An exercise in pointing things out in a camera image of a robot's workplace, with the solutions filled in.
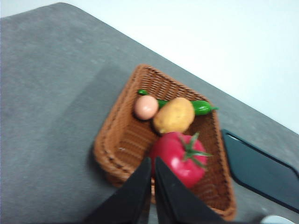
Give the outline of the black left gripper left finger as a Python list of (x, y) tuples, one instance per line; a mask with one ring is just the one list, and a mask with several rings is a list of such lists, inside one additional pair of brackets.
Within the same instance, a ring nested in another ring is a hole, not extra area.
[(85, 224), (146, 224), (151, 200), (151, 160), (145, 158), (121, 188), (88, 215)]

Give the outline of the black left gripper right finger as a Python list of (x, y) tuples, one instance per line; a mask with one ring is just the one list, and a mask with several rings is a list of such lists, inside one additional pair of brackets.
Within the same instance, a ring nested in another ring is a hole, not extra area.
[(160, 224), (226, 222), (187, 189), (159, 157), (155, 159), (155, 198)]

